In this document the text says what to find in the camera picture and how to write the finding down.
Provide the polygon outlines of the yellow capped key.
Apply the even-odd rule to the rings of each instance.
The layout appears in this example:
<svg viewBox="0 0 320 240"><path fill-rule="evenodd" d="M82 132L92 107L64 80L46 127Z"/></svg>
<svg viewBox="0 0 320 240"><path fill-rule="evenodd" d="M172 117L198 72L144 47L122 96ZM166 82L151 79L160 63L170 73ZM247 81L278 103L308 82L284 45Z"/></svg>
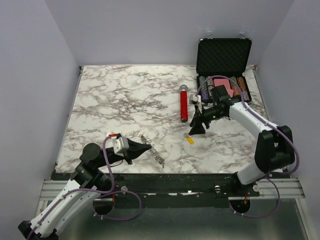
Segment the yellow capped key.
<svg viewBox="0 0 320 240"><path fill-rule="evenodd" d="M185 139L190 145L193 145L195 143L188 133L185 133L183 136L185 137Z"/></svg>

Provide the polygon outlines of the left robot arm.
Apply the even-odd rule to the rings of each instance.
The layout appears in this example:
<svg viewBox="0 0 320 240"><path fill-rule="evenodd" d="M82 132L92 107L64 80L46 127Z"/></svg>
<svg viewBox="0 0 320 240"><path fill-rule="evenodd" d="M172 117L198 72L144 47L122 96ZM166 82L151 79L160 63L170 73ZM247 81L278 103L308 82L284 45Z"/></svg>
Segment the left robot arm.
<svg viewBox="0 0 320 240"><path fill-rule="evenodd" d="M114 194L115 176L111 164L132 161L150 150L150 144L134 142L121 134L111 134L112 147L87 144L80 155L80 164L55 199L32 220L22 221L18 229L27 240L57 240L58 229L68 221L75 210L83 207L95 197Z"/></svg>

